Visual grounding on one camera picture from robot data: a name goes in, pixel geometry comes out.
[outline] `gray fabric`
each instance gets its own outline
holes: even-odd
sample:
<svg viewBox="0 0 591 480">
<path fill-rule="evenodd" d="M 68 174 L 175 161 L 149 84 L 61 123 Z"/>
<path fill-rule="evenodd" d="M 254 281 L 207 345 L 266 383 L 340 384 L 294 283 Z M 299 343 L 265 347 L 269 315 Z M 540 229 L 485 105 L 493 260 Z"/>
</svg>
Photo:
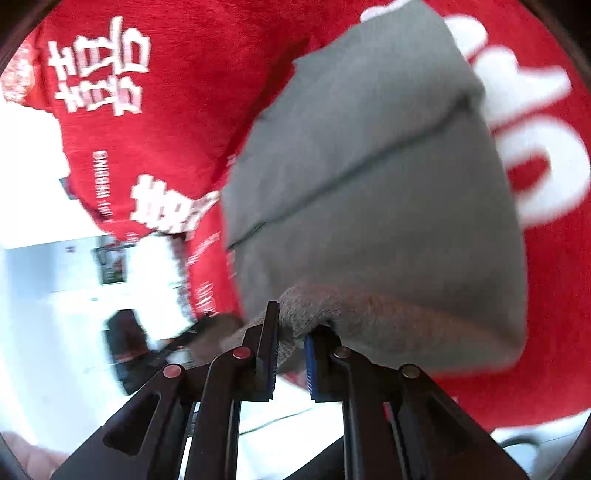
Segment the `gray fabric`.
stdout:
<svg viewBox="0 0 591 480">
<path fill-rule="evenodd" d="M 524 254 L 482 93 L 417 0 L 298 60 L 222 195 L 247 317 L 299 286 L 281 299 L 301 307 L 282 311 L 284 345 L 328 316 L 390 366 L 514 361 Z"/>
</svg>

